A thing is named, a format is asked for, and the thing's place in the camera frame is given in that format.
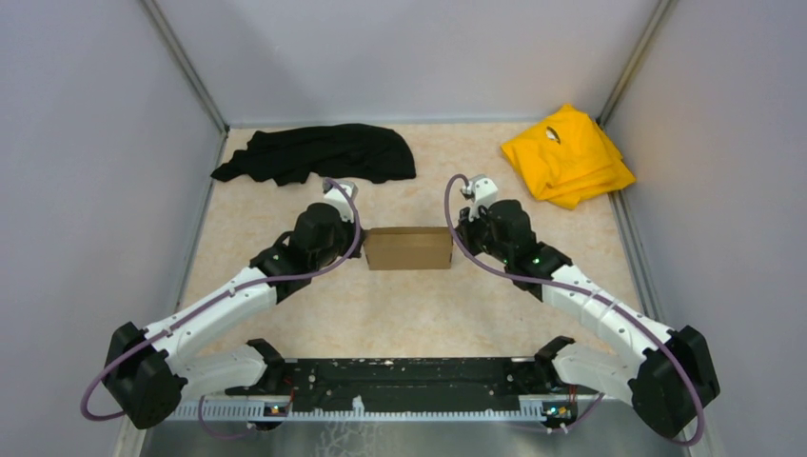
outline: brown box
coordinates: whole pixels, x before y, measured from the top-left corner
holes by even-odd
[[[449,269],[453,248],[446,227],[371,228],[364,256],[370,269]]]

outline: robotic arm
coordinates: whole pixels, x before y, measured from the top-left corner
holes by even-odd
[[[718,396],[709,349],[695,329],[687,326],[674,331],[605,292],[568,256],[536,241],[521,204],[497,202],[498,189],[486,176],[470,179],[462,194],[472,205],[462,209],[455,228],[461,248],[472,256],[486,253],[502,262],[503,276],[513,279],[516,287],[576,317],[617,353],[596,351],[560,336],[535,355],[537,371],[549,387],[581,385],[613,396],[631,405],[658,434],[673,438],[696,417],[697,408],[670,358],[651,341],[655,336],[679,361],[703,406]],[[536,278],[543,284],[522,278]],[[648,332],[640,331],[634,320]]]
[[[349,182],[336,183],[345,193],[327,186],[324,203],[310,205],[293,231],[283,233],[207,297],[142,329],[129,322],[115,330],[108,366],[131,348],[165,334],[103,380],[136,427],[159,424],[184,400],[230,387],[260,385],[266,390],[280,384],[281,372],[272,368],[283,358],[264,340],[249,341],[227,353],[196,354],[245,319],[310,284],[338,256],[349,251],[351,257],[360,255],[357,246],[364,235],[345,198],[355,198],[357,188]]]

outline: gray wall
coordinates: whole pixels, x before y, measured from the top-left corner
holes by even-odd
[[[728,455],[802,455],[807,3],[680,2],[609,133],[662,308],[712,349]]]
[[[227,121],[599,112],[655,0],[161,0]]]
[[[135,1],[3,2],[0,69],[0,455],[109,455],[79,399],[172,308],[218,132]]]

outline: beige table surface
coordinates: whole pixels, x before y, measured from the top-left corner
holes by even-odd
[[[530,124],[393,125],[415,156],[418,177],[359,186],[365,229],[443,226],[443,191],[454,173],[484,173],[530,214],[538,238],[570,256],[600,286],[638,308],[616,222],[606,196],[569,211],[534,200],[502,157],[499,144]],[[223,160],[246,147],[254,129],[230,132]],[[221,286],[250,258],[294,227],[321,201],[321,179],[278,188],[248,176],[216,183],[183,305]],[[464,200],[453,192],[452,214]],[[482,256],[488,264],[493,259]],[[208,350],[264,338],[285,357],[458,357],[531,355],[558,335],[607,348],[570,316],[472,265],[454,248],[449,270],[370,271],[351,260],[268,312],[255,315]]]

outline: yellow cloth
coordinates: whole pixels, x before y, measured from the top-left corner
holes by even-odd
[[[502,152],[535,198],[566,209],[636,182],[608,136],[568,104],[504,143]]]

